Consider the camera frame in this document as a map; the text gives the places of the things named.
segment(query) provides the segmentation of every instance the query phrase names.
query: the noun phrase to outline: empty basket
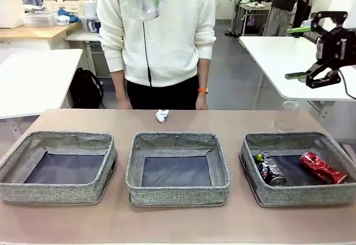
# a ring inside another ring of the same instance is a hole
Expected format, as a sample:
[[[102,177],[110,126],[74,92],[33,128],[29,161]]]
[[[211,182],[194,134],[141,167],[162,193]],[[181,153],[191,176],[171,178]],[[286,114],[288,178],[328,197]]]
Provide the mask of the empty basket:
[[[24,204],[94,204],[115,166],[110,134],[30,133],[0,165],[1,199]]]
[[[283,187],[266,184],[254,156],[268,152],[286,178]],[[299,166],[301,155],[313,152],[330,167],[348,175],[347,184],[323,184]],[[317,132],[248,134],[241,149],[241,161],[255,198],[261,206],[312,206],[343,204],[356,197],[356,165],[329,137]]]
[[[134,206],[220,206],[230,185],[220,140],[208,133],[138,133],[126,186]]]

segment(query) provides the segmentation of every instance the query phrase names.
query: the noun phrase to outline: transparent glass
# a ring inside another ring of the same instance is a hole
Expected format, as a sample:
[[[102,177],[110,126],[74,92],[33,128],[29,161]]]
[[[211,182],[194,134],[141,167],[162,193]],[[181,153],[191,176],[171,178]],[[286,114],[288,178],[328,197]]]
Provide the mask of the transparent glass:
[[[279,110],[273,127],[279,132],[294,131],[298,122],[299,104],[296,101],[285,101]]]

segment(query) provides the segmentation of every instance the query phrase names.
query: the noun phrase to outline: orange watch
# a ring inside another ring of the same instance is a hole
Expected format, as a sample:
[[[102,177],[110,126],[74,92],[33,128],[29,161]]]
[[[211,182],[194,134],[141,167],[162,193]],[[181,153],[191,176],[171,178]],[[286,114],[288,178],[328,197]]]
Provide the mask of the orange watch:
[[[198,92],[208,94],[209,88],[198,88]]]

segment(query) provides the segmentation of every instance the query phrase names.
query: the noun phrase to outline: black backpack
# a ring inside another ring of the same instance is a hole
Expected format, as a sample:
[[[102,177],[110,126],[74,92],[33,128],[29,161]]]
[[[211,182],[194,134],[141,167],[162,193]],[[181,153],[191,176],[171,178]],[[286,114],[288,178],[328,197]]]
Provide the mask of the black backpack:
[[[70,91],[74,109],[98,109],[104,96],[100,81],[83,68],[78,68],[74,74]]]

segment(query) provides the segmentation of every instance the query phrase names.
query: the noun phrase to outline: crumpled white tissue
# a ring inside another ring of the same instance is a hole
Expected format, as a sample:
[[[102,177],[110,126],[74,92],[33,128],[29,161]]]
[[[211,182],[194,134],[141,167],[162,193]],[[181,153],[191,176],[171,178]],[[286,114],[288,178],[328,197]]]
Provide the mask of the crumpled white tissue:
[[[156,118],[160,123],[164,123],[168,116],[169,110],[158,110],[156,113]]]

